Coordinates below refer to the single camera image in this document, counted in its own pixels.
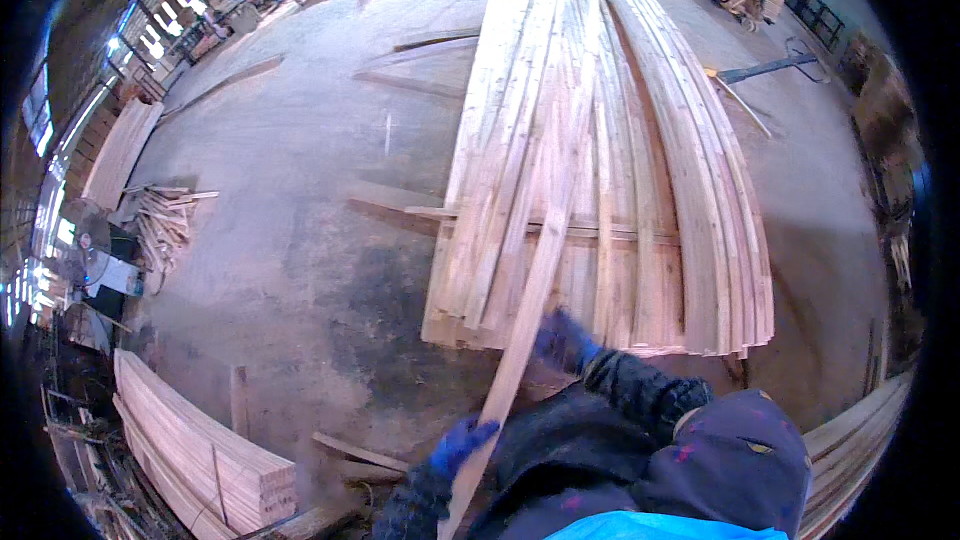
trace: black metal fence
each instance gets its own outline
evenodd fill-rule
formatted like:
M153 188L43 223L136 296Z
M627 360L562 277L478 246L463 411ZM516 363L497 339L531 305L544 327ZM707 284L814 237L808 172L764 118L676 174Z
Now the black metal fence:
M822 0L785 0L786 6L833 53L844 30L844 23Z

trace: wooden post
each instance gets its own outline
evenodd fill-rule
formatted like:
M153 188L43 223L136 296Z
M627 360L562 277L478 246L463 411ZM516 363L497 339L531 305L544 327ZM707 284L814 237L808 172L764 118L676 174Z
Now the wooden post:
M250 439L250 419L247 411L247 367L236 365L230 370L230 426L233 431Z

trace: worker's arm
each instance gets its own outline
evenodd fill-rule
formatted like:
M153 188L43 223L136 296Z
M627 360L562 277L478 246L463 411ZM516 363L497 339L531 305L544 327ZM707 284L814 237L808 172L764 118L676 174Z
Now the worker's arm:
M561 309L543 319L535 349L547 362L582 377L588 390L606 396L660 446L670 444L684 414L714 398L702 378L668 376L638 356L602 348Z
M499 428L496 421L476 425L475 417L453 426L426 461L411 469L407 480L393 490L373 524L373 538L436 538L438 522L450 517L448 505L457 472Z

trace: dark jacket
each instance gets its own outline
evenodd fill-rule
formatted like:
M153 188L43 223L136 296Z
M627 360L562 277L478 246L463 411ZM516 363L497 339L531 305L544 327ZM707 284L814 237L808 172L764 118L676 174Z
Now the dark jacket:
M677 422L696 409L674 440ZM491 460L494 497L468 537L498 538L514 514L565 489L613 485L629 493L634 510L774 527L792 538L810 481L805 457L798 430L761 391L714 401L701 378L674 378L602 350L581 382L507 420ZM449 516L450 488L428 463L415 467L374 538L435 538Z

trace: worker's left hand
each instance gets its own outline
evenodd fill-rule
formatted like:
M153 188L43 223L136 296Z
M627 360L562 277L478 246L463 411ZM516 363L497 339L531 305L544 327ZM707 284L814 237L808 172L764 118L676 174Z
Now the worker's left hand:
M437 448L430 454L430 465L444 478L453 480L467 457L490 440L499 429L498 421L485 421L477 425L476 416L462 419L439 439Z

